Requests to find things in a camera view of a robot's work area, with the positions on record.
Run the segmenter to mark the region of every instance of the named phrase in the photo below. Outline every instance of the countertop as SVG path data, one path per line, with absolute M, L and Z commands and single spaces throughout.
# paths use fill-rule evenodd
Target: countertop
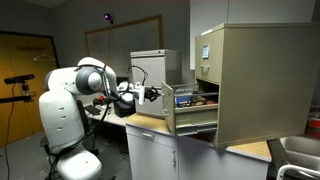
M 151 129 L 153 131 L 171 135 L 167 123 L 163 119 L 158 119 L 154 117 L 148 117 L 135 113 L 126 118 L 126 124 Z M 202 143 L 213 146 L 211 142 L 205 140 L 199 140 Z M 226 151 L 249 156 L 255 159 L 260 159 L 264 161 L 271 162 L 271 154 L 266 141 L 230 146 L 226 148 Z

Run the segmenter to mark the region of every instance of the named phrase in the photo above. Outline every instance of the floor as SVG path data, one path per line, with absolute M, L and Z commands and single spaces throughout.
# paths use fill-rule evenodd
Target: floor
M 7 146 L 10 180 L 43 180 L 50 165 L 45 150 L 39 147 L 44 132 L 34 134 Z M 131 180 L 130 157 L 125 129 L 103 124 L 96 133 L 95 148 L 102 163 L 99 180 Z M 5 148 L 0 148 L 0 180 L 7 179 Z

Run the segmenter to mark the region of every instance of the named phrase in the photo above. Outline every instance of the ceiling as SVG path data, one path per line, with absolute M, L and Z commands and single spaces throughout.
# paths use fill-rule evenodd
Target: ceiling
M 47 7 L 47 8 L 53 8 L 56 7 L 67 0 L 21 0 L 28 3 L 36 4 L 39 6 Z

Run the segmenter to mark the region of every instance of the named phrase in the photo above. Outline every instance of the open drawer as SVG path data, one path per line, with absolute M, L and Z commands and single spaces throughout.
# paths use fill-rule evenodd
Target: open drawer
M 173 135 L 191 135 L 217 129 L 218 92 L 195 93 L 198 86 L 169 86 L 162 82 L 162 112 Z

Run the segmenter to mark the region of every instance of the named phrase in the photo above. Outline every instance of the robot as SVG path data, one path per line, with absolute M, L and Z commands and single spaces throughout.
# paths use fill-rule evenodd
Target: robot
M 98 179 L 101 162 L 81 145 L 85 132 L 77 96 L 104 92 L 111 101 L 130 106 L 134 98 L 143 103 L 145 87 L 129 82 L 117 87 L 115 72 L 91 57 L 80 60 L 77 67 L 51 71 L 45 84 L 39 110 L 50 154 L 55 157 L 47 179 L 55 168 L 63 179 Z

